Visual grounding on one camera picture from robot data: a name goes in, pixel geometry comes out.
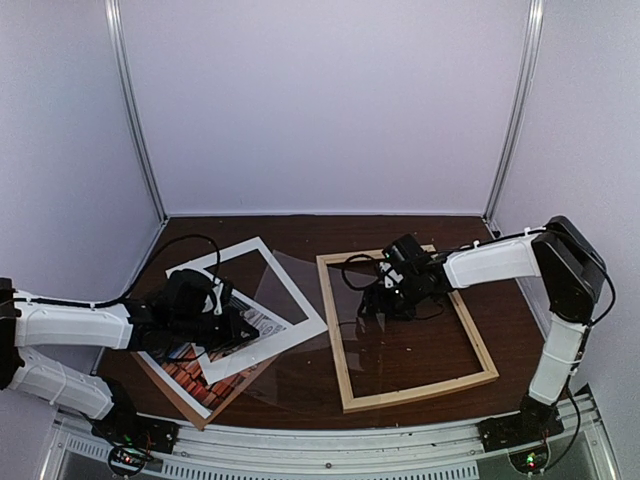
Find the light wooden picture frame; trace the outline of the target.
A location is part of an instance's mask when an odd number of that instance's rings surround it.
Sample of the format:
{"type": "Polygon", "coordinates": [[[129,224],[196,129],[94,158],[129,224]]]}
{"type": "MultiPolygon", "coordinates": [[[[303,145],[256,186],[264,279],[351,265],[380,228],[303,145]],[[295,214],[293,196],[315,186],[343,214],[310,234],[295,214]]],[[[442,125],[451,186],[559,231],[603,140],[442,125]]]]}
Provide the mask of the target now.
{"type": "Polygon", "coordinates": [[[339,385],[342,409],[345,414],[395,407],[412,402],[443,397],[445,395],[451,395],[464,390],[487,385],[496,381],[500,377],[498,369],[466,304],[464,303],[463,298],[459,292],[453,291],[448,294],[449,300],[451,301],[467,338],[471,343],[477,360],[481,366],[481,370],[470,375],[410,389],[356,397],[351,385],[328,271],[328,268],[331,265],[345,263],[353,255],[354,254],[352,252],[344,252],[318,255],[316,257],[316,265],[326,314],[326,323],[331,343],[334,367],[339,385]]]}

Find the white mat board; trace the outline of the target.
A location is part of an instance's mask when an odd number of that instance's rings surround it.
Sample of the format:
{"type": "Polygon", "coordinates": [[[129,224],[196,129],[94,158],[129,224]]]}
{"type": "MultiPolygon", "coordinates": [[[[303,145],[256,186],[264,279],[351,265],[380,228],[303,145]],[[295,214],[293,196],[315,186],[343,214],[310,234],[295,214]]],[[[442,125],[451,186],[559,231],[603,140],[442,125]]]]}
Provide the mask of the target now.
{"type": "Polygon", "coordinates": [[[266,361],[327,331],[325,321],[259,237],[224,248],[219,253],[187,261],[165,273],[170,275],[175,271],[194,270],[219,285],[222,280],[213,273],[216,263],[234,260],[252,252],[260,254],[266,263],[266,271],[276,277],[276,286],[285,291],[287,300],[297,305],[302,318],[290,322],[234,289],[231,293],[231,307],[240,314],[241,320],[259,332],[259,336],[240,346],[199,357],[200,368],[209,384],[266,361]]]}

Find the clear acrylic sheet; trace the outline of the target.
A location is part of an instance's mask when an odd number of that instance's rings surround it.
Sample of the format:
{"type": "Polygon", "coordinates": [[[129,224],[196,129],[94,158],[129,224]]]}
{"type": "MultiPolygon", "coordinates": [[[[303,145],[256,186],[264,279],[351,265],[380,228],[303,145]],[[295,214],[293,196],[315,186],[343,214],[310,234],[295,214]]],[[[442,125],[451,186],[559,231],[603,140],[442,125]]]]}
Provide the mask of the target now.
{"type": "MultiPolygon", "coordinates": [[[[284,262],[294,268],[294,276],[309,301],[322,308],[321,286],[310,283],[309,263],[285,257],[284,262]]],[[[346,361],[353,393],[356,397],[405,390],[435,383],[437,376],[424,364],[417,362],[417,335],[435,323],[429,320],[394,320],[378,315],[358,318],[357,308],[362,290],[382,282],[378,264],[388,262],[381,254],[357,253],[347,262],[328,268],[336,305],[346,361]]],[[[436,310],[435,302],[447,301],[436,297],[417,306],[421,315],[436,310]]],[[[318,335],[282,353],[275,364],[251,387],[251,395],[265,402],[286,408],[300,407],[294,394],[307,390],[304,400],[314,403],[320,395],[338,386],[328,333],[318,335]]]]}

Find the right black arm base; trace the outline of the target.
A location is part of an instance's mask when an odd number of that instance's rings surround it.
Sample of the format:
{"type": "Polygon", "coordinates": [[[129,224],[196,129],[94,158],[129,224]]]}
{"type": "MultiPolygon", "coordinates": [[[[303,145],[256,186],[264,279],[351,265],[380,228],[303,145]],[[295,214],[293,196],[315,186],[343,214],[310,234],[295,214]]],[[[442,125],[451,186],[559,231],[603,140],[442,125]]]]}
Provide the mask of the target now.
{"type": "Polygon", "coordinates": [[[477,424],[485,452],[540,442],[565,431],[554,403],[547,405],[525,395],[516,413],[489,417],[477,424]]]}

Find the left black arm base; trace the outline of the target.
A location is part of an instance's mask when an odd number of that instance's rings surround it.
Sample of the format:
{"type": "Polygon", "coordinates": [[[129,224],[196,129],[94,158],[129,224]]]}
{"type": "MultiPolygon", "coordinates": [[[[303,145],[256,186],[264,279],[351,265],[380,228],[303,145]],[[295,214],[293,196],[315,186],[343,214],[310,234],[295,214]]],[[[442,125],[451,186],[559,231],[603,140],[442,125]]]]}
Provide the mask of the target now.
{"type": "Polygon", "coordinates": [[[114,444],[127,445],[144,451],[171,454],[179,426],[175,422],[141,416],[117,381],[106,379],[113,407],[100,420],[92,420],[92,433],[114,444]]]}

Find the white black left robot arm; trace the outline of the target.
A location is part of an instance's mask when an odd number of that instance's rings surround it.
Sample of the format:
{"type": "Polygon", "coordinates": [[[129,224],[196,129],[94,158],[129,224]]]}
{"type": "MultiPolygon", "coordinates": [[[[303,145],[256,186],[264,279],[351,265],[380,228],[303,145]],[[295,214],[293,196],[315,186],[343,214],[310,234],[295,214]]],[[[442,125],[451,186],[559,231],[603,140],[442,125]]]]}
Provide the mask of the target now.
{"type": "Polygon", "coordinates": [[[233,285],[195,270],[176,270],[144,299],[102,303],[40,298],[1,281],[1,386],[74,409],[123,444],[137,442],[144,424],[116,381],[83,374],[37,352],[41,345],[90,345],[112,350],[160,351],[179,344],[206,354],[258,338],[232,304],[233,285]]]}

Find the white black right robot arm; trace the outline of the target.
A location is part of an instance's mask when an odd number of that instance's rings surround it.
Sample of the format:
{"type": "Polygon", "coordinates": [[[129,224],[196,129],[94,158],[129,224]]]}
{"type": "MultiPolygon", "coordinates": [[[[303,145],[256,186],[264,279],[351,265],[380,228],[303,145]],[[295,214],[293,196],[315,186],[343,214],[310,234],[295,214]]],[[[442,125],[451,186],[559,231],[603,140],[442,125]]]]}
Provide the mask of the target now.
{"type": "Polygon", "coordinates": [[[428,252],[407,234],[382,251],[376,279],[359,287],[357,315],[413,320],[418,305],[456,290],[536,277],[549,301],[551,326],[541,358],[513,419],[519,440],[535,440],[551,424],[550,410],[584,356],[601,317],[594,313],[603,287],[612,284],[604,260],[565,216],[544,226],[453,250],[428,252]]]}

